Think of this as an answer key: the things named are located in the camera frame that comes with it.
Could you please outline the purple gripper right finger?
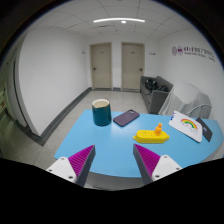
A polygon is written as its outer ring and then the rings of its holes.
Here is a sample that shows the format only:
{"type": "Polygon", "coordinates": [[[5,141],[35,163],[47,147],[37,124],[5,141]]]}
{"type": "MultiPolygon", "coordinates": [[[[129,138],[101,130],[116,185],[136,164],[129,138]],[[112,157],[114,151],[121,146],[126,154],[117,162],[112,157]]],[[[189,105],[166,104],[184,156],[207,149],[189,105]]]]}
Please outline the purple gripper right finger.
{"type": "Polygon", "coordinates": [[[168,155],[159,156],[151,150],[133,145],[133,155],[137,162],[143,184],[147,185],[182,169],[168,155]]]}

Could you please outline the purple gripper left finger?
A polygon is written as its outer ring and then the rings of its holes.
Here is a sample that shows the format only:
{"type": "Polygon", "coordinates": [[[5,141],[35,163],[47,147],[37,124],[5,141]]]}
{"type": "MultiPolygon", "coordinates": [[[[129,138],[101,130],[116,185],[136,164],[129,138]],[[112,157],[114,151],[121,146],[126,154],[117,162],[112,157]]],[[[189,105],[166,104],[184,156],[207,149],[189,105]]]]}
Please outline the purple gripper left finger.
{"type": "Polygon", "coordinates": [[[95,146],[91,145],[70,157],[60,157],[47,171],[83,187],[95,155],[95,146]]]}

